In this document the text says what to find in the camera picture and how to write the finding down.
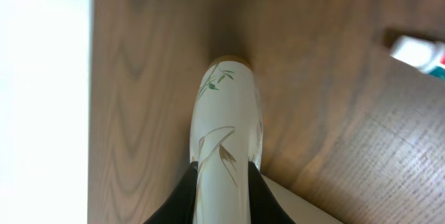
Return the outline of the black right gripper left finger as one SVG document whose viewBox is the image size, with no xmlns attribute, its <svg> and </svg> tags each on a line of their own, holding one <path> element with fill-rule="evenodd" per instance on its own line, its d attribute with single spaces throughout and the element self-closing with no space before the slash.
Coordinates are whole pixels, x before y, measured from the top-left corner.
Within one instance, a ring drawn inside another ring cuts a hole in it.
<svg viewBox="0 0 445 224">
<path fill-rule="evenodd" d="M 144 224 L 190 224 L 193 222 L 197 185 L 197 162 L 190 163 L 168 199 Z"/>
</svg>

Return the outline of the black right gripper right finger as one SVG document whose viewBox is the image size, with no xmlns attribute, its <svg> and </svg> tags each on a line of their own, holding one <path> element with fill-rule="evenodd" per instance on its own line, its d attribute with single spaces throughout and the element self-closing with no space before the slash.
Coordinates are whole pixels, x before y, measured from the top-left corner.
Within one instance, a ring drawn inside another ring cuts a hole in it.
<svg viewBox="0 0 445 224">
<path fill-rule="evenodd" d="M 248 188 L 251 224 L 295 224 L 251 161 L 248 162 Z"/>
</svg>

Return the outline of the white shampoo tube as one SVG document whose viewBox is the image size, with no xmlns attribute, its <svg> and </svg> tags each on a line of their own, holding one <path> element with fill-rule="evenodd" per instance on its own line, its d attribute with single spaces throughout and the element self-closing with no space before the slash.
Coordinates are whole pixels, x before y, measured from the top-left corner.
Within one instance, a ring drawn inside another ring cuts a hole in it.
<svg viewBox="0 0 445 224">
<path fill-rule="evenodd" d="M 221 56 L 195 99 L 190 158 L 197 162 L 194 223 L 249 223 L 248 165 L 261 163 L 263 127 L 247 61 Z"/>
</svg>

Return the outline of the green Colgate toothpaste tube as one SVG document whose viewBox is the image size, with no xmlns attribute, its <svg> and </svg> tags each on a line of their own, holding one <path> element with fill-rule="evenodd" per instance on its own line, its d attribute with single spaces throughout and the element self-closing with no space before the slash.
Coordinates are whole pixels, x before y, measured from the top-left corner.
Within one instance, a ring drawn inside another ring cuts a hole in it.
<svg viewBox="0 0 445 224">
<path fill-rule="evenodd" d="M 444 80 L 444 43 L 402 35 L 390 49 L 390 56 L 423 74 Z"/>
</svg>

